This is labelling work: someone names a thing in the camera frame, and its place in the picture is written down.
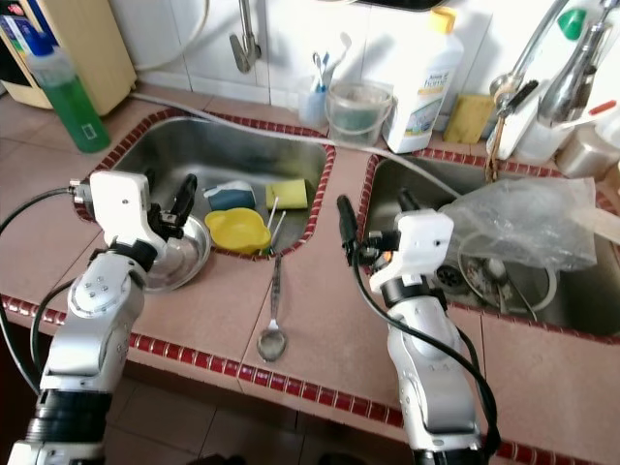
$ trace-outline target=sink drain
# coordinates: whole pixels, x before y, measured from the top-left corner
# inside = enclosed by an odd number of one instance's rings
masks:
[[[435,276],[446,292],[462,294],[469,289],[461,272],[451,264],[442,264],[435,271]]]

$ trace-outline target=clear plastic bag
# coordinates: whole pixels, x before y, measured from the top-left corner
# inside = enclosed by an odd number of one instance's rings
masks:
[[[449,256],[577,270],[597,263],[594,235],[571,219],[595,207],[594,180],[502,180],[442,207],[454,221]]]

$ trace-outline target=yellow sponge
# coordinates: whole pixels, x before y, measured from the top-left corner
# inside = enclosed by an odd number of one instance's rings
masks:
[[[305,179],[274,182],[267,184],[264,190],[268,209],[273,208],[276,197],[278,198],[278,204],[275,206],[277,210],[308,207]]]

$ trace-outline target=yellow bottle cap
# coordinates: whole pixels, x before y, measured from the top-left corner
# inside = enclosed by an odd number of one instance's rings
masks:
[[[430,10],[430,27],[442,34],[449,34],[454,29],[456,10],[448,7],[434,7]]]

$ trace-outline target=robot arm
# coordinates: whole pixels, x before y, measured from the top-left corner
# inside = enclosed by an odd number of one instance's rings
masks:
[[[413,206],[407,192],[401,192],[399,201],[403,210]],[[349,200],[340,197],[337,203],[349,264],[371,266],[370,289],[383,296],[388,308],[385,319],[459,353],[462,340],[446,314],[443,293],[430,289],[424,277],[446,257],[452,220],[431,209],[404,211],[395,218],[394,231],[371,232],[359,244]],[[484,463],[489,453],[482,449],[474,395],[461,363],[402,327],[390,325],[387,348],[398,374],[405,430],[416,463]]]
[[[146,273],[165,260],[167,241],[182,236],[196,178],[186,178],[171,211],[149,200],[145,176],[100,171],[91,176],[95,218],[109,248],[70,289],[69,313],[49,348],[41,394],[25,441],[10,465],[104,463],[103,437],[111,396],[144,304]]]

